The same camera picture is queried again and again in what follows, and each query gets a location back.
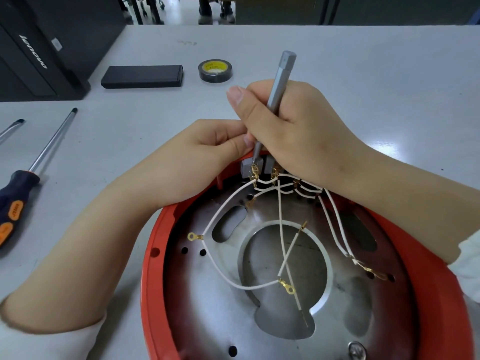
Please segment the person's left hand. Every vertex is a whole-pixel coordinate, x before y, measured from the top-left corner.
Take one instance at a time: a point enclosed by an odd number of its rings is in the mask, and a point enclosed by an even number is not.
[[[228,164],[253,149],[251,139],[240,120],[197,120],[119,180],[159,209],[203,191]]]

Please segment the screwdriver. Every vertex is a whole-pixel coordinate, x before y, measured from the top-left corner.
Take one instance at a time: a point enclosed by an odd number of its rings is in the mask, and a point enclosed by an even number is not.
[[[282,53],[282,57],[280,58],[280,63],[278,64],[275,80],[273,81],[272,91],[270,92],[270,97],[268,98],[267,102],[267,108],[275,115],[279,114],[280,101],[282,101],[283,93],[287,88],[287,82],[290,78],[290,72],[293,69],[293,65],[295,64],[296,59],[297,54],[288,50],[285,50]],[[253,164],[258,162],[261,150],[262,143],[257,141],[253,149]]]
[[[28,196],[40,182],[40,177],[35,174],[36,169],[57,139],[62,135],[62,132],[68,126],[68,122],[75,117],[77,111],[78,109],[74,108],[68,114],[31,167],[28,170],[17,170],[14,172],[7,186],[0,189],[0,246],[14,234],[22,217],[22,211],[28,201]]]
[[[5,130],[3,130],[2,132],[0,132],[0,140],[1,140],[5,135],[7,135],[10,130],[14,129],[15,126],[17,126],[17,125],[22,125],[24,122],[25,122],[25,120],[22,119],[22,118],[18,119],[17,121],[12,122],[12,124],[11,124],[9,127],[7,127]]]

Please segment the electrical tape roll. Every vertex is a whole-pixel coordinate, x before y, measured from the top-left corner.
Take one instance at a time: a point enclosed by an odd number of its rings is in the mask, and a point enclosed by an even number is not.
[[[209,59],[198,65],[200,79],[211,84],[220,84],[232,78],[232,65],[222,59]]]

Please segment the person's right hand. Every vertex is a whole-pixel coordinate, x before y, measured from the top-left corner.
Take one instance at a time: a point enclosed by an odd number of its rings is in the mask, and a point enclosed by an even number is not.
[[[371,148],[342,122],[323,94],[288,81],[278,117],[265,106],[273,80],[227,91],[231,106],[255,138],[288,172],[334,192],[358,174]]]

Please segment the screw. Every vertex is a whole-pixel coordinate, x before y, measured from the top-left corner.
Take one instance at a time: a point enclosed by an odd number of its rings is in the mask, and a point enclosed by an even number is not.
[[[348,344],[348,354],[352,360],[367,360],[367,350],[358,341]]]

